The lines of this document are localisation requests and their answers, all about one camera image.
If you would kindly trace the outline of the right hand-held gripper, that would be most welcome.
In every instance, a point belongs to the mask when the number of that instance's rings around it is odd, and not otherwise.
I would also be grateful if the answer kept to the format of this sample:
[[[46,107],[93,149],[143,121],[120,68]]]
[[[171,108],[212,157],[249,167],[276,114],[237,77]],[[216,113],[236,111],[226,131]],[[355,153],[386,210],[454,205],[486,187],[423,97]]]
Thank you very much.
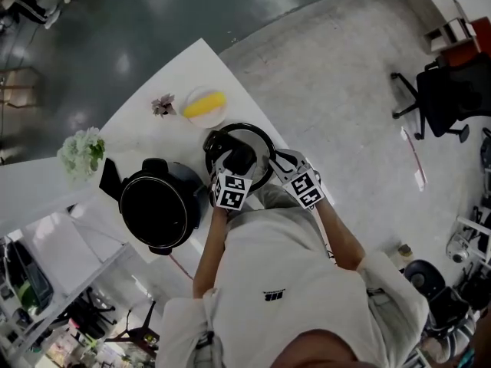
[[[275,154],[275,159],[269,159],[269,165],[282,187],[303,209],[313,209],[323,199],[315,170],[299,151],[277,149]],[[291,169],[285,169],[279,163],[280,159],[287,161],[292,166]]]

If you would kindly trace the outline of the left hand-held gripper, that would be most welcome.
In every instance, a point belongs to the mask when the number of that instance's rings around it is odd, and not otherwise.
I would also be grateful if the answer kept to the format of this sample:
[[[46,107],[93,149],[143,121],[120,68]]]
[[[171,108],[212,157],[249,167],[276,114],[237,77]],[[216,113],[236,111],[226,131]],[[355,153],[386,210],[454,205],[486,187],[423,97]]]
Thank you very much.
[[[209,200],[210,204],[215,207],[228,211],[239,211],[251,189],[257,159],[241,159],[239,174],[236,174],[224,166],[224,162],[230,155],[230,150],[224,152],[212,167]]]

